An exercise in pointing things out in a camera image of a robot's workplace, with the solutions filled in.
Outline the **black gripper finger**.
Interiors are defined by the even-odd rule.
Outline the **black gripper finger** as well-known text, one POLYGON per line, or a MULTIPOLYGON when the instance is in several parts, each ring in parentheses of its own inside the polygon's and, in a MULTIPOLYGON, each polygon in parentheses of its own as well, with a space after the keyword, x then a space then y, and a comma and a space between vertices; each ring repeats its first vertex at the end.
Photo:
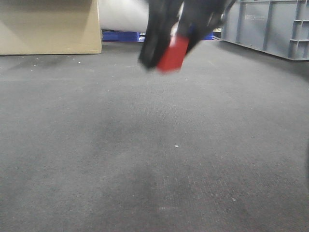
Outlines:
POLYGON ((220 27, 222 15, 233 5, 232 0, 186 0, 178 33, 188 38, 188 54, 206 35, 220 27))
POLYGON ((145 69, 154 69, 170 44, 185 36, 180 32, 183 0, 149 0, 149 16, 139 62, 145 69))

